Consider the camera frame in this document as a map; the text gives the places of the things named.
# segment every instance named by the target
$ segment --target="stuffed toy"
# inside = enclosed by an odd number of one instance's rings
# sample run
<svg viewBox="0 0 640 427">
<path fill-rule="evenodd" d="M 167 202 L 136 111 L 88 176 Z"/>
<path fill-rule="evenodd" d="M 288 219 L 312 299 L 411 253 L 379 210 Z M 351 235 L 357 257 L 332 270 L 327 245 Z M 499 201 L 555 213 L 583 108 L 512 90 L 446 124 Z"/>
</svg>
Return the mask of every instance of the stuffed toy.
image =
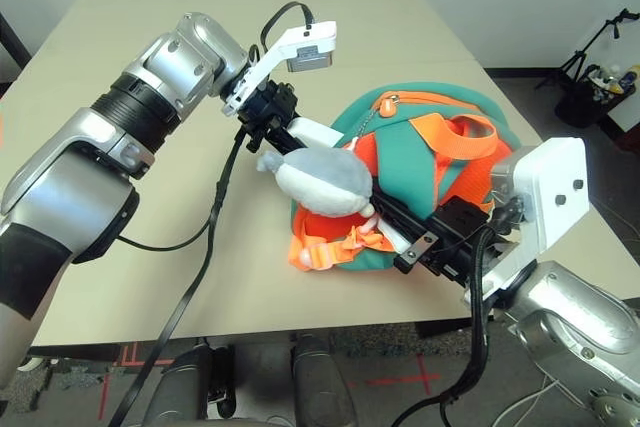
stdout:
<svg viewBox="0 0 640 427">
<path fill-rule="evenodd" d="M 280 189 L 315 214 L 332 218 L 374 214 L 369 203 L 371 173 L 349 149 L 318 146 L 286 155 L 266 152 L 258 159 L 258 170 L 273 172 Z"/>
</svg>

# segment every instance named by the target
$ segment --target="backpack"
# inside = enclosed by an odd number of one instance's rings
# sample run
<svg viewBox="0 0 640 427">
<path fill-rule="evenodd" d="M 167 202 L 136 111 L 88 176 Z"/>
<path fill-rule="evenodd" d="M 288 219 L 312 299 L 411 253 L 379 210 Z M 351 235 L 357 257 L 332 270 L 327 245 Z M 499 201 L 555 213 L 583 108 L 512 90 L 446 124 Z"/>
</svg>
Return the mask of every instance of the backpack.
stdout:
<svg viewBox="0 0 640 427">
<path fill-rule="evenodd" d="M 336 147 L 350 145 L 381 190 L 422 219 L 453 196 L 489 212 L 491 169 L 520 146 L 491 99 L 434 82 L 374 89 L 332 128 L 344 133 Z M 360 214 L 323 217 L 294 203 L 289 262 L 301 270 L 388 269 L 397 252 L 375 224 Z"/>
</svg>

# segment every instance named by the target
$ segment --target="black wire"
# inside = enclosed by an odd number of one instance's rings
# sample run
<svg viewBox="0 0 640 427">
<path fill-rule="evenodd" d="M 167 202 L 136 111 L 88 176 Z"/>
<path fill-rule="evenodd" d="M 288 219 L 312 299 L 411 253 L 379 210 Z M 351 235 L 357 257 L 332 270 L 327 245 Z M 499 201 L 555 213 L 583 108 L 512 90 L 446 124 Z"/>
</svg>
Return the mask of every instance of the black wire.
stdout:
<svg viewBox="0 0 640 427">
<path fill-rule="evenodd" d="M 116 239 L 118 239 L 121 242 L 124 242 L 125 244 L 129 244 L 132 247 L 135 247 L 137 249 L 148 250 L 149 252 L 171 252 L 172 250 L 182 249 L 187 245 L 193 244 L 196 240 L 200 238 L 200 236 L 204 233 L 204 231 L 207 230 L 208 225 L 209 225 L 209 219 L 207 219 L 204 225 L 200 227 L 200 230 L 198 230 L 195 234 L 193 234 L 193 236 L 191 236 L 189 239 L 185 240 L 184 242 L 180 242 L 179 244 L 172 245 L 170 247 L 151 247 L 149 245 L 144 245 L 139 242 L 136 242 L 135 240 L 128 239 L 127 237 L 123 237 L 122 235 L 119 235 L 118 237 L 116 237 Z"/>
<path fill-rule="evenodd" d="M 440 404 L 440 417 L 446 427 L 451 427 L 447 419 L 446 408 L 449 404 L 456 401 L 462 394 L 468 392 L 476 386 L 484 369 L 487 365 L 489 357 L 489 336 L 487 334 L 488 313 L 495 303 L 494 298 L 490 298 L 483 302 L 482 292 L 482 264 L 486 248 L 493 239 L 495 232 L 491 226 L 484 225 L 478 231 L 478 236 L 474 241 L 471 254 L 472 271 L 469 275 L 469 293 L 471 296 L 471 357 L 464 371 L 455 384 L 444 392 L 416 402 L 407 410 L 402 412 L 392 427 L 399 427 L 402 422 L 419 410 L 430 405 Z"/>
<path fill-rule="evenodd" d="M 307 26 L 307 29 L 311 28 L 311 24 L 315 23 L 315 19 L 313 18 L 313 14 L 311 13 L 311 9 L 301 2 L 293 1 L 287 2 L 280 9 L 273 14 L 264 27 L 262 28 L 262 32 L 260 32 L 260 43 L 262 44 L 262 48 L 264 49 L 264 53 L 266 54 L 269 48 L 267 47 L 267 35 L 269 35 L 269 31 L 273 28 L 280 17 L 284 15 L 285 12 L 291 10 L 294 7 L 300 7 L 302 9 L 302 13 L 304 14 L 304 23 Z"/>
<path fill-rule="evenodd" d="M 215 200 L 213 202 L 213 206 L 211 207 L 211 214 L 209 216 L 209 219 L 205 227 L 205 230 L 208 230 L 207 252 L 205 254 L 204 261 L 202 262 L 202 266 L 200 267 L 200 270 L 198 271 L 196 277 L 191 282 L 191 285 L 189 285 L 185 293 L 182 295 L 180 302 L 178 302 L 178 305 L 176 305 L 176 308 L 171 314 L 171 317 L 169 317 L 169 320 L 167 321 L 164 328 L 162 329 L 162 332 L 158 336 L 158 340 L 156 340 L 156 343 L 153 346 L 153 349 L 149 354 L 149 357 L 147 357 L 147 359 L 145 360 L 144 365 L 142 366 L 142 369 L 140 369 L 140 372 L 138 372 L 138 375 L 136 376 L 135 380 L 129 387 L 129 390 L 127 391 L 123 399 L 120 401 L 120 405 L 116 409 L 116 412 L 113 414 L 113 417 L 109 422 L 109 427 L 120 427 L 120 425 L 122 425 L 122 422 L 127 416 L 127 413 L 129 412 L 129 410 L 131 409 L 131 406 L 133 405 L 136 398 L 138 397 L 138 394 L 140 394 L 140 390 L 142 389 L 142 386 L 147 380 L 147 377 L 149 376 L 151 369 L 155 365 L 156 360 L 158 360 L 158 358 L 160 357 L 160 354 L 162 353 L 162 349 L 164 348 L 166 343 L 169 341 L 171 334 L 173 333 L 176 326 L 178 325 L 178 322 L 180 321 L 182 314 L 184 314 L 184 311 L 189 305 L 189 302 L 191 301 L 193 294 L 198 289 L 200 282 L 204 278 L 204 275 L 206 274 L 207 269 L 209 268 L 209 263 L 211 262 L 211 257 L 213 256 L 213 240 L 215 237 L 216 225 L 218 223 L 218 216 L 220 214 L 220 210 L 222 209 L 222 204 L 224 202 L 224 198 L 227 193 L 227 186 L 229 185 L 229 179 L 231 177 L 231 171 L 233 170 L 233 164 L 235 163 L 236 157 L 238 155 L 238 151 L 240 150 L 240 146 L 242 145 L 244 135 L 245 135 L 245 131 L 244 129 L 241 128 L 236 134 L 233 147 L 231 149 L 231 152 L 229 153 L 229 157 L 227 157 L 227 161 L 224 165 L 224 168 L 222 169 L 220 178 L 216 183 Z"/>
<path fill-rule="evenodd" d="M 451 427 L 451 423 L 449 422 L 449 418 L 447 417 L 447 404 L 440 404 L 440 418 L 442 419 L 442 423 L 445 427 Z"/>
</svg>

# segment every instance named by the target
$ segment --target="beige tabletop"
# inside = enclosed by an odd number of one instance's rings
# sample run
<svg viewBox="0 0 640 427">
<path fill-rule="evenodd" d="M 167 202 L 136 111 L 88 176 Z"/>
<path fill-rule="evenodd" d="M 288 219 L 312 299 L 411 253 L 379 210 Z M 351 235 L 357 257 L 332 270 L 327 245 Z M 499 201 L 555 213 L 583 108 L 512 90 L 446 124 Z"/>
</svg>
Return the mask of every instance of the beige tabletop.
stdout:
<svg viewBox="0 0 640 427">
<path fill-rule="evenodd" d="M 289 0 L 78 0 L 0 101 L 5 138 L 0 184 L 78 108 L 90 105 L 155 36 L 186 11 L 216 18 L 242 45 Z M 525 144 L 539 142 L 527 122 L 424 0 L 301 0 L 320 20 L 338 22 L 334 66 L 274 78 L 295 85 L 301 115 L 329 123 L 380 85 L 443 81 L 476 89 L 504 109 Z M 288 14 L 285 26 L 297 25 Z M 207 99 L 136 182 L 141 205 L 125 234 L 169 245 L 203 223 L 214 184 L 238 128 Z M 211 267 L 175 336 L 437 320 L 468 315 L 462 290 L 424 269 L 303 273 L 286 262 L 289 199 L 242 151 L 233 172 Z M 116 243 L 99 260 L 71 266 L 36 344 L 155 338 L 204 256 L 203 240 L 171 253 Z M 544 255 L 626 298 L 640 294 L 640 269 L 592 211 Z"/>
</svg>

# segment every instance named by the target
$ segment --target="tripod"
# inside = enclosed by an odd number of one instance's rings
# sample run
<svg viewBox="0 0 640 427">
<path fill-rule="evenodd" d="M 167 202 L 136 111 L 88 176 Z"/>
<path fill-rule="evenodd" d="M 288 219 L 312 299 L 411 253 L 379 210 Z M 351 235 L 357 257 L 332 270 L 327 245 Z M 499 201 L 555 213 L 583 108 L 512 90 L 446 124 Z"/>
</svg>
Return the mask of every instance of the tripod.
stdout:
<svg viewBox="0 0 640 427">
<path fill-rule="evenodd" d="M 573 75 L 572 83 L 576 83 L 580 78 L 580 72 L 582 71 L 582 66 L 584 65 L 584 61 L 587 58 L 587 49 L 591 47 L 598 37 L 606 30 L 610 25 L 613 26 L 613 38 L 620 38 L 620 31 L 618 30 L 618 24 L 622 23 L 624 20 L 638 20 L 640 19 L 640 14 L 634 14 L 629 12 L 628 9 L 622 9 L 620 13 L 615 16 L 613 19 L 608 19 L 605 21 L 604 25 L 600 28 L 600 30 L 591 38 L 587 45 L 585 45 L 582 50 L 576 50 L 573 56 L 567 60 L 564 64 L 562 64 L 557 69 L 554 69 L 549 75 L 547 75 L 542 81 L 535 86 L 536 89 L 539 89 L 543 85 L 548 83 L 558 83 L 569 70 L 574 66 L 576 62 L 579 62 L 578 68 L 576 69 L 575 74 Z"/>
</svg>

